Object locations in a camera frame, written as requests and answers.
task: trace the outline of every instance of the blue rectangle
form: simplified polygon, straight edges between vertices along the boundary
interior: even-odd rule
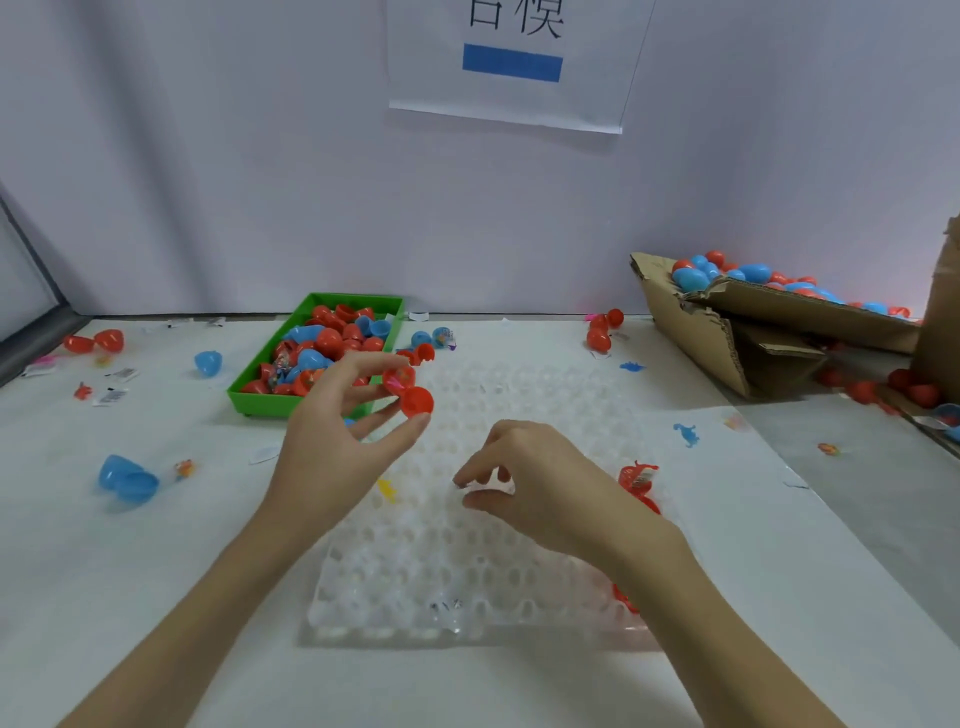
[[[524,53],[490,45],[464,43],[464,70],[477,73],[493,73],[496,76],[514,76],[533,81],[560,80],[560,56],[545,56],[541,53]]]

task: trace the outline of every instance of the clear plastic egg tray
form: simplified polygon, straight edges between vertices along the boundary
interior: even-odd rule
[[[329,534],[307,641],[360,634],[385,643],[398,635],[496,643],[497,628],[518,627],[645,631],[613,597],[607,576],[465,509],[464,491],[451,481],[501,419],[555,426],[614,479],[635,460],[658,464],[609,377],[596,369],[463,364],[450,352],[420,366],[417,384],[436,403],[432,423],[384,474],[389,485],[374,486]],[[502,487],[511,491],[513,483]],[[652,496],[676,521],[668,471],[656,476]]]

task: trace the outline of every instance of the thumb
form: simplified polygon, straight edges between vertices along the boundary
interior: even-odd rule
[[[382,440],[368,445],[372,451],[372,462],[381,470],[387,470],[393,462],[408,449],[412,448],[430,424],[430,415],[419,414],[395,428]]]
[[[471,511],[484,511],[509,523],[507,515],[513,501],[514,497],[503,491],[473,491],[464,496],[464,508],[469,508]]]

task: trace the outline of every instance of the hand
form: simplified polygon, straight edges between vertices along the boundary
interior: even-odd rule
[[[417,415],[382,440],[359,440],[390,420],[395,400],[347,427],[343,418],[364,402],[391,394],[380,384],[353,386],[360,376],[409,366],[391,353],[349,352],[327,369],[294,410],[283,450],[257,516],[306,550],[336,525],[376,479],[416,442],[430,422]]]
[[[549,425],[501,420],[487,442],[453,482],[514,480],[516,493],[473,491],[467,508],[486,511],[553,551],[595,566],[611,534],[651,528],[665,522],[627,494]]]

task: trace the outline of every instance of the torn cardboard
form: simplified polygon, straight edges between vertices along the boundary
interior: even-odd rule
[[[946,235],[912,369],[940,387],[946,401],[960,402],[960,216],[950,219]]]
[[[725,318],[705,305],[685,301],[673,280],[663,275],[672,266],[667,258],[633,255],[633,267],[654,323],[687,356],[737,394],[780,396],[826,360],[820,349],[798,334]]]
[[[912,353],[917,346],[920,327],[913,322],[849,305],[798,296],[745,280],[720,277],[706,290],[683,296],[671,275],[675,262],[659,255],[632,255],[634,270],[641,281],[647,281],[643,291],[647,294],[648,302],[648,288],[656,286],[672,297],[797,333],[827,336],[889,352]],[[960,300],[960,291],[956,295]],[[650,310],[656,318],[653,303],[650,303]]]

